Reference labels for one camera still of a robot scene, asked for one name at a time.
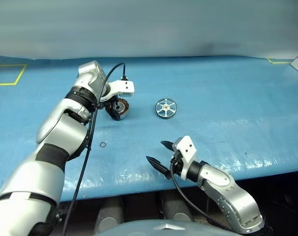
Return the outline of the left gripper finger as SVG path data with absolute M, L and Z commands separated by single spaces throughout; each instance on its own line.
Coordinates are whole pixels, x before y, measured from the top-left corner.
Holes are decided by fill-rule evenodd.
M 120 120 L 120 114 L 114 108 L 106 108 L 105 111 L 113 120 Z

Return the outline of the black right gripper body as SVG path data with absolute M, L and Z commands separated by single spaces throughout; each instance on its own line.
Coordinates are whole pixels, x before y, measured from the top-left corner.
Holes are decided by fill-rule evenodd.
M 182 175 L 182 171 L 184 168 L 184 157 L 182 153 L 177 150 L 175 151 L 172 159 L 171 159 L 171 165 L 170 167 L 173 168 L 173 170 L 170 172 L 170 177 L 172 177 L 174 174 L 180 176 L 180 177 L 186 177 L 185 175 Z

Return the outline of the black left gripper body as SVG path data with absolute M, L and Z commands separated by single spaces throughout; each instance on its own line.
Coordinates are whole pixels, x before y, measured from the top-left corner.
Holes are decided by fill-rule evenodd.
M 112 97 L 108 101 L 105 102 L 104 108 L 109 113 L 115 113 L 117 112 L 117 105 L 118 105 L 118 97 Z

